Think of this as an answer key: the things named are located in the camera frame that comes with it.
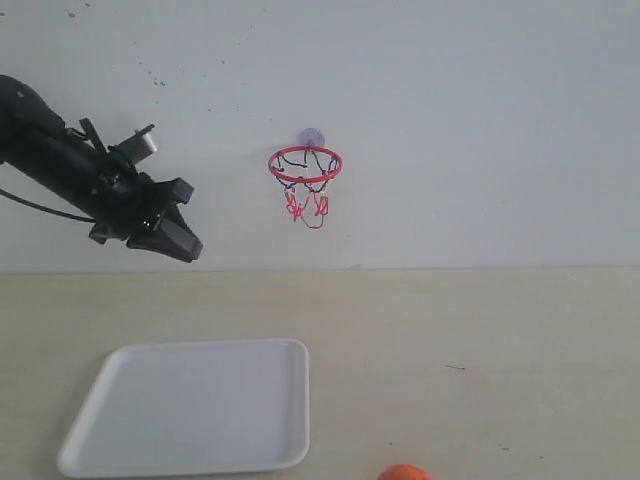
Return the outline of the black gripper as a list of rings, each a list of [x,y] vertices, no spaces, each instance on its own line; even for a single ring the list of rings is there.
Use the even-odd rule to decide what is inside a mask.
[[[99,244],[117,239],[129,249],[158,253],[185,263],[196,261],[203,243],[177,207],[191,200],[194,187],[182,178],[154,181],[131,162],[99,177],[97,210],[89,237]]]

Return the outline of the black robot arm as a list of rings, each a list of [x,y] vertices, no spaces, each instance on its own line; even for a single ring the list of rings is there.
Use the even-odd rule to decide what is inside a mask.
[[[193,187],[156,182],[138,164],[157,151],[151,126],[105,146],[87,118],[68,126],[30,86],[1,78],[1,160],[81,210],[90,238],[191,263],[203,244],[179,211]]]

